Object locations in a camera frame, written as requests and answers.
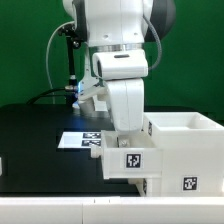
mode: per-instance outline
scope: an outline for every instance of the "black tabletop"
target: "black tabletop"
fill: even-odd
[[[151,108],[186,111],[186,108]],[[0,196],[137,196],[127,180],[103,180],[89,150],[58,150],[63,131],[113,130],[110,119],[77,116],[65,105],[0,108]]]

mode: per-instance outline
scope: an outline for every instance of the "white surface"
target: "white surface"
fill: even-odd
[[[89,137],[83,138],[83,134],[86,133]],[[99,134],[100,132],[63,132],[58,148],[90,148],[91,146],[83,146],[83,141],[97,141],[101,142],[101,138],[92,137],[91,134]]]
[[[162,196],[220,196],[224,175],[224,127],[198,113],[146,113],[152,140],[163,151]],[[184,178],[197,189],[183,190]]]
[[[105,85],[115,130],[121,135],[141,131],[144,106],[142,79],[113,80],[105,82]]]
[[[102,131],[101,134],[104,179],[161,177],[162,151],[156,149],[144,133],[131,136],[130,148],[118,148],[116,132]]]
[[[224,127],[199,113],[145,113],[144,130],[152,123],[152,140],[167,149],[211,149],[224,146]]]
[[[0,224],[223,224],[224,198],[0,198]]]
[[[102,77],[98,73],[98,61],[101,65]],[[148,63],[142,49],[101,52],[93,55],[93,70],[95,75],[103,80],[140,78],[148,75]]]
[[[144,42],[142,1],[85,0],[85,12],[89,47]]]

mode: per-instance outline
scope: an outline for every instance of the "black cable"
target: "black cable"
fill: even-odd
[[[58,92],[58,91],[64,91],[64,90],[65,90],[65,88],[54,88],[54,89],[50,89],[48,91],[45,91],[45,92],[39,94],[38,96],[35,96],[35,97],[31,98],[30,100],[28,100],[26,102],[26,104],[27,105],[34,104],[38,99],[40,99],[41,97],[46,96],[47,94],[54,93],[54,92]]]

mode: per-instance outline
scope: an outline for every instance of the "white container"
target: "white container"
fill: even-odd
[[[159,148],[224,147],[224,127],[199,113],[145,113],[144,131]]]
[[[118,147],[116,132],[102,131],[101,134],[104,179],[161,177],[162,151],[155,148],[145,133],[130,138],[131,148]]]
[[[146,113],[144,132],[163,150],[161,196],[221,196],[224,127],[199,113]]]

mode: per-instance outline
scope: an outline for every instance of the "green backdrop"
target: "green backdrop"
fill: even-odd
[[[187,106],[224,121],[224,1],[175,0],[176,24],[162,40],[159,68],[145,78],[145,103]],[[52,32],[70,21],[61,0],[0,1],[0,106],[24,103],[49,89],[45,51]],[[149,61],[155,44],[146,44]],[[78,75],[83,49],[75,53]],[[50,51],[54,87],[69,78],[65,38],[56,37]],[[40,100],[39,103],[51,103]]]

